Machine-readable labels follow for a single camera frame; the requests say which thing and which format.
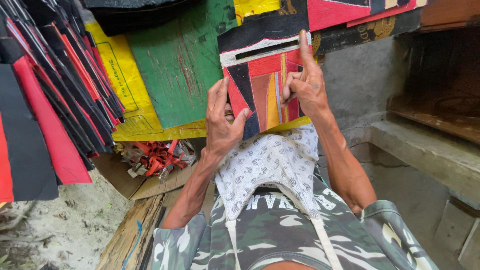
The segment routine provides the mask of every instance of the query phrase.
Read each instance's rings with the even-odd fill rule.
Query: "green wooden board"
[[[237,26],[232,0],[205,0],[157,28],[127,35],[162,128],[205,117],[222,78],[216,37]]]

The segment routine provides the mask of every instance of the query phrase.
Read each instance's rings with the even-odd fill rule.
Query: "blue string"
[[[128,255],[127,259],[125,260],[125,262],[123,263],[123,266],[121,267],[121,270],[125,270],[125,266],[127,265],[127,262],[128,262],[128,259],[130,259],[130,256],[132,255],[133,251],[135,250],[135,248],[137,247],[137,244],[138,244],[138,241],[140,240],[140,235],[142,235],[142,224],[140,223],[140,221],[137,221],[137,226],[138,226],[138,237],[137,237],[137,242],[135,242],[135,245],[133,246],[133,249],[132,251],[130,251],[130,254]]]

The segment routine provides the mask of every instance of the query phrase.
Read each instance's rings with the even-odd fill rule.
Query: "fingernail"
[[[307,34],[307,31],[305,31],[305,29],[300,30],[299,39],[302,40],[306,34]]]

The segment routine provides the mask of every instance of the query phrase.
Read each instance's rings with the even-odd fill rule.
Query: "dirt floor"
[[[40,269],[50,263],[63,269],[94,269],[125,213],[132,206],[96,171],[93,184],[59,186],[53,201],[12,203],[4,210],[11,223],[31,210],[15,228],[0,232],[0,269]]]

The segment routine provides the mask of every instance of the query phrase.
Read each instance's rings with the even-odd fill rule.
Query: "forearm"
[[[197,167],[165,218],[162,229],[184,227],[193,216],[200,212],[208,184],[221,159],[221,157],[216,157],[202,151],[202,157]]]
[[[318,116],[312,118],[312,122],[325,152],[333,191],[342,197],[353,213],[360,213],[377,200],[367,174],[348,149],[329,109],[318,113]]]

